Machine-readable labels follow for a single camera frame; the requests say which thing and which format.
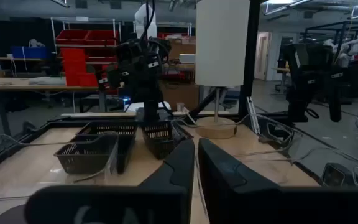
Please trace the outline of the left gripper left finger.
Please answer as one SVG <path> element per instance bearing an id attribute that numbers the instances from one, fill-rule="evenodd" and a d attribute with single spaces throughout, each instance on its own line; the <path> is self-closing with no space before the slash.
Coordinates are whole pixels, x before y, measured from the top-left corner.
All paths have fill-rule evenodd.
<path id="1" fill-rule="evenodd" d="M 26 203 L 28 224 L 189 224 L 195 144 L 185 140 L 137 186 L 56 185 Z"/>

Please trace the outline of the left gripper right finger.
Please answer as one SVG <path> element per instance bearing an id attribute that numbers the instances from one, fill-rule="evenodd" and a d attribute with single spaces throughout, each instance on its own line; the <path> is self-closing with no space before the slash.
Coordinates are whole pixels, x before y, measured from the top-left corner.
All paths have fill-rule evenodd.
<path id="1" fill-rule="evenodd" d="M 358 187 L 284 187 L 210 140 L 198 142 L 210 224 L 358 224 Z"/>

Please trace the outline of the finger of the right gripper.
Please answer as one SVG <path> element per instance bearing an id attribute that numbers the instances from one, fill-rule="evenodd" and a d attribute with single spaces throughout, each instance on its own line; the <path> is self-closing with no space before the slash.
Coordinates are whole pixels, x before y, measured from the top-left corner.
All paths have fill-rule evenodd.
<path id="1" fill-rule="evenodd" d="M 129 83 L 129 66 L 110 64 L 106 68 L 110 89 L 122 88 Z"/>
<path id="2" fill-rule="evenodd" d="M 106 72 L 96 72 L 95 76 L 100 91 L 109 89 L 109 80 Z"/>

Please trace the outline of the black perforated plastic basket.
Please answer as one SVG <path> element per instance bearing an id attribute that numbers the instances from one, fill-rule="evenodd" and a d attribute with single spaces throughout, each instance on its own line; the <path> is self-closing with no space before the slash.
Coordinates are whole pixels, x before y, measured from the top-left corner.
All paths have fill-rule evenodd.
<path id="1" fill-rule="evenodd" d="M 92 121 L 77 132 L 72 141 L 89 141 L 90 138 L 86 139 L 85 136 L 101 135 L 106 131 L 119 133 L 116 170 L 118 174 L 123 174 L 132 154 L 137 128 L 138 124 L 135 121 Z"/>
<path id="2" fill-rule="evenodd" d="M 193 139 L 188 131 L 170 121 L 144 123 L 141 129 L 147 149 L 158 160 L 165 159 L 183 140 Z"/>

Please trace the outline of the tall red bin stack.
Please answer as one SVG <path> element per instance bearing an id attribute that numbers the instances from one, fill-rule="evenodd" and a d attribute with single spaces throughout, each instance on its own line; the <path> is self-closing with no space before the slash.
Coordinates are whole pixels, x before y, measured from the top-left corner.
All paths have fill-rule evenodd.
<path id="1" fill-rule="evenodd" d="M 61 53 L 67 86 L 80 86 L 80 78 L 86 74 L 85 51 L 80 48 L 61 48 Z"/>

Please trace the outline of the red shelf bin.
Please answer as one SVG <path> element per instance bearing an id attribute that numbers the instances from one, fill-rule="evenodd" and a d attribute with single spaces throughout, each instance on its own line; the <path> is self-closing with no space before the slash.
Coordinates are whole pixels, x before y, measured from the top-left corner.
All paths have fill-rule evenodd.
<path id="1" fill-rule="evenodd" d="M 62 30 L 56 37 L 58 45 L 84 45 L 89 30 Z"/>
<path id="2" fill-rule="evenodd" d="M 120 43 L 113 30 L 91 30 L 85 37 L 86 45 L 117 45 Z"/>

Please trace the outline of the small red storage bin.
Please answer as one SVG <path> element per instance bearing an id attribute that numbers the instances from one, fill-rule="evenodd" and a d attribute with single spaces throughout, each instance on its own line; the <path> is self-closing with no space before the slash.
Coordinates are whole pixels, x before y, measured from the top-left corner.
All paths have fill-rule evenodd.
<path id="1" fill-rule="evenodd" d="M 93 73 L 82 73 L 78 75 L 80 86 L 98 87 L 96 75 Z"/>

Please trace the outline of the white plastic cover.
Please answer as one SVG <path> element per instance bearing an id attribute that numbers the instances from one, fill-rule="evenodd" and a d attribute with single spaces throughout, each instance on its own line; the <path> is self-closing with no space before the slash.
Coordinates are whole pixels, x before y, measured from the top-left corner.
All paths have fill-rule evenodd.
<path id="1" fill-rule="evenodd" d="M 147 25 L 148 20 L 150 19 L 150 25 L 147 30 L 147 37 L 157 37 L 157 23 L 156 23 L 156 12 L 153 13 L 152 4 L 149 3 L 146 6 L 146 3 L 141 5 L 139 10 L 135 13 L 135 31 L 137 38 L 141 38 L 144 33 L 145 26 Z"/>

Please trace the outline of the round wooden lamp base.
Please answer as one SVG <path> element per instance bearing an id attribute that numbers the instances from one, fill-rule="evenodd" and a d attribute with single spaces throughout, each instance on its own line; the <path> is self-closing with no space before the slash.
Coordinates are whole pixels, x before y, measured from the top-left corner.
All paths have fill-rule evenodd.
<path id="1" fill-rule="evenodd" d="M 223 117 L 204 117 L 197 120 L 195 131 L 204 138 L 229 139 L 236 134 L 237 124 Z"/>

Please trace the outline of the white light bar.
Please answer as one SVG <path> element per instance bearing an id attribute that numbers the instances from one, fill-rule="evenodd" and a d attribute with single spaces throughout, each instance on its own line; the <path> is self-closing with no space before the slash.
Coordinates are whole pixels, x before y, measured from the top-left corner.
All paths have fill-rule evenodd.
<path id="1" fill-rule="evenodd" d="M 246 98 L 246 102 L 247 102 L 247 110 L 248 110 L 252 130 L 255 134 L 260 134 L 260 127 L 259 127 L 259 122 L 258 122 L 258 117 L 255 110 L 254 102 L 250 96 Z"/>

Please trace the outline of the thin metal lamp pole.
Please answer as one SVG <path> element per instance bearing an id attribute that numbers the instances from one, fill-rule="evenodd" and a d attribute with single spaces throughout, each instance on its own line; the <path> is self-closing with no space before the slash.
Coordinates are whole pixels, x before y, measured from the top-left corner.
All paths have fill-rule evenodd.
<path id="1" fill-rule="evenodd" d="M 216 87 L 216 96 L 215 96 L 215 107 L 214 107 L 214 122 L 218 123 L 219 121 L 219 97 L 220 97 L 220 88 Z"/>

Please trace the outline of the pale door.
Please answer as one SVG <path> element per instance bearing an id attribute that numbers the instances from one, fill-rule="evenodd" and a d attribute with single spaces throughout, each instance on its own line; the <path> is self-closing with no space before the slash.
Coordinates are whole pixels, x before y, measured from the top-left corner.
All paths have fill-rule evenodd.
<path id="1" fill-rule="evenodd" d="M 259 80 L 265 80 L 267 76 L 271 38 L 270 32 L 259 32 L 257 36 L 254 77 Z"/>

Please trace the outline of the black aluminium table frame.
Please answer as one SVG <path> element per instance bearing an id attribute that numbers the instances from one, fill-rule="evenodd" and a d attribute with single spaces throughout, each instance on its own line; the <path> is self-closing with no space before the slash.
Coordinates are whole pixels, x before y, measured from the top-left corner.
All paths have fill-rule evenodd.
<path id="1" fill-rule="evenodd" d="M 43 126 L 40 128 L 24 128 L 21 133 L 19 133 L 16 137 L 12 138 L 11 140 L 5 140 L 5 143 L 1 143 L 0 146 L 2 149 L 0 150 L 0 164 L 3 163 L 5 160 L 19 152 L 23 146 L 20 146 L 15 141 L 18 140 L 22 144 L 29 143 L 38 137 L 40 137 L 42 134 L 46 133 L 48 130 L 53 128 L 78 128 L 78 127 L 86 127 L 89 126 L 91 123 L 98 123 L 98 124 L 104 124 L 104 123 L 129 123 L 129 124 L 135 124 L 135 118 L 133 115 L 121 115 L 121 116 L 96 116 L 96 114 L 78 114 L 77 116 L 74 115 L 66 115 L 61 116 L 61 118 L 58 119 L 51 119 L 47 121 Z M 348 172 L 355 172 L 356 173 L 356 179 L 358 180 L 358 158 L 354 157 L 351 154 L 348 154 L 344 151 L 341 151 L 339 149 L 333 148 L 331 145 L 321 142 L 321 144 L 325 145 L 327 148 L 327 151 L 332 154 L 337 154 L 339 157 L 342 157 L 348 162 L 353 162 L 355 164 L 355 167 L 350 168 L 348 165 L 343 166 L 347 169 Z M 341 164 L 339 162 L 329 162 L 328 158 L 325 157 L 321 152 L 318 152 L 317 150 L 313 149 L 310 150 L 304 154 L 301 155 L 299 159 L 295 160 L 295 165 L 302 170 L 304 173 L 309 175 L 311 178 L 313 178 L 318 183 L 321 183 L 322 174 L 317 173 L 315 170 L 311 169 L 310 167 L 306 166 L 306 164 L 303 162 L 307 159 L 310 155 L 317 155 L 319 156 L 319 160 L 323 163 L 321 166 L 322 168 L 326 167 L 326 165 L 330 166 L 337 166 L 339 167 Z"/>

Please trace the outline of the black vertical frame post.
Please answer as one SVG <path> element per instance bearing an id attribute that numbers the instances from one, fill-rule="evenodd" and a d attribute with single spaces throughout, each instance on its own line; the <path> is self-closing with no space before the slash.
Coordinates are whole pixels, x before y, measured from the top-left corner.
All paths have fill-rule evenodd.
<path id="1" fill-rule="evenodd" d="M 260 0 L 249 0 L 249 16 L 247 25 L 246 55 L 244 65 L 244 80 L 239 98 L 239 118 L 249 114 L 247 97 L 252 96 L 255 68 L 255 52 L 257 48 L 257 35 L 259 29 Z"/>

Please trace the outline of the black cage frame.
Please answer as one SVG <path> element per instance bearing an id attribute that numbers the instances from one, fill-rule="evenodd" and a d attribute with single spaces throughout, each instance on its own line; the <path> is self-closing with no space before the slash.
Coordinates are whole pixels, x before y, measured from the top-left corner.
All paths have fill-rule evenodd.
<path id="1" fill-rule="evenodd" d="M 332 34 L 333 50 L 337 60 L 348 50 L 349 54 L 358 54 L 358 21 L 344 21 L 306 28 L 302 37 L 308 42 L 309 34 Z"/>

